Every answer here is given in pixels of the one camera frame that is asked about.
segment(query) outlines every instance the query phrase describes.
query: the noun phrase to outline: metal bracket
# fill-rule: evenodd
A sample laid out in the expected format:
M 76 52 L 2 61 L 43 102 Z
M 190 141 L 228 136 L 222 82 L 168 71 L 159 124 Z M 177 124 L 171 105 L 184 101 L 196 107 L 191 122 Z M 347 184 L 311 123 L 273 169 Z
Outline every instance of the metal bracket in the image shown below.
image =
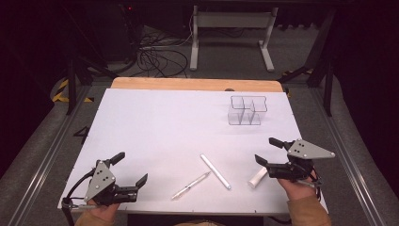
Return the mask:
M 105 188 L 115 183 L 115 176 L 103 161 L 100 161 L 88 186 L 85 202 L 102 192 Z
M 333 158 L 335 153 L 320 148 L 304 139 L 298 139 L 288 150 L 288 155 L 301 159 Z

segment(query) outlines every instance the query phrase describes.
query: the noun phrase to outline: white cylinder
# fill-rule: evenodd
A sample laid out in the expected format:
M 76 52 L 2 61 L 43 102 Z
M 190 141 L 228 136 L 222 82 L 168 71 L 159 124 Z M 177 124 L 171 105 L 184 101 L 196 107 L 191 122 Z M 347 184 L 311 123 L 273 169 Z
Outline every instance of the white cylinder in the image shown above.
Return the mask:
M 267 174 L 267 168 L 262 167 L 261 170 L 256 173 L 255 176 L 252 177 L 247 183 L 250 187 L 255 188 L 258 183 L 262 180 L 262 178 Z

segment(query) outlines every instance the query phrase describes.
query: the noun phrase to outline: white pen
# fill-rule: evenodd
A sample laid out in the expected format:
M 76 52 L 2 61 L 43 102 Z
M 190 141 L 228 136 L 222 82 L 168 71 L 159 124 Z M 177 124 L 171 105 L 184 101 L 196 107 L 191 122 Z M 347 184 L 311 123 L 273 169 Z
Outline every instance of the white pen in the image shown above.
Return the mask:
M 172 200 L 175 201 L 177 199 L 179 199 L 180 197 L 182 197 L 182 195 L 187 192 L 188 190 L 191 189 L 191 187 L 193 187 L 194 185 L 198 184 L 199 182 L 201 182 L 203 179 L 205 179 L 206 177 L 209 176 L 211 172 L 205 172 L 203 175 L 201 175 L 199 178 L 197 178 L 195 181 L 191 182 L 188 186 L 185 186 L 182 190 L 180 190 L 178 193 L 176 193 L 173 197 Z

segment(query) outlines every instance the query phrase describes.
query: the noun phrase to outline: white marker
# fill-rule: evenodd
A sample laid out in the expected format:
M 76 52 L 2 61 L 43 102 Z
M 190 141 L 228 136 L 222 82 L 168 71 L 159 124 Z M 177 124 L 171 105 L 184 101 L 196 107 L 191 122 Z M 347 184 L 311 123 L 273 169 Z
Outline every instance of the white marker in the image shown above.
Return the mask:
M 214 165 L 212 165 L 212 163 L 208 160 L 208 158 L 203 153 L 200 155 L 200 157 L 206 163 L 206 165 L 208 165 L 209 169 L 211 169 L 211 171 L 216 175 L 216 177 L 220 180 L 220 182 L 223 183 L 223 185 L 228 190 L 230 190 L 231 185 L 226 181 L 226 179 L 224 179 L 222 174 L 220 174 L 220 172 L 214 167 Z

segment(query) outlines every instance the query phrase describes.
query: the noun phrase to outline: table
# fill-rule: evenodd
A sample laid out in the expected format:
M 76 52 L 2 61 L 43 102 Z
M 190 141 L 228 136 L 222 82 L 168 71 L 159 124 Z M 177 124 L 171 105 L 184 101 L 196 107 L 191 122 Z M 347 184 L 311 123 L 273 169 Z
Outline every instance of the table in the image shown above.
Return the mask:
M 288 214 L 287 197 L 277 180 L 265 177 L 255 189 L 247 185 L 261 168 L 254 154 L 270 162 L 287 161 L 285 151 L 268 144 L 269 137 L 300 137 L 286 94 L 281 91 L 276 81 L 117 78 L 105 92 L 62 197 L 97 159 L 126 152 L 126 157 L 110 168 L 117 185 L 132 186 L 145 173 L 149 179 L 139 190 L 137 202 L 120 206 L 125 213 Z M 266 96 L 268 109 L 262 124 L 229 125 L 232 95 Z M 171 201 L 175 192 L 209 171 L 201 153 L 232 189 L 226 189 L 211 174 L 180 200 Z M 87 187 L 88 181 L 73 196 L 83 197 Z

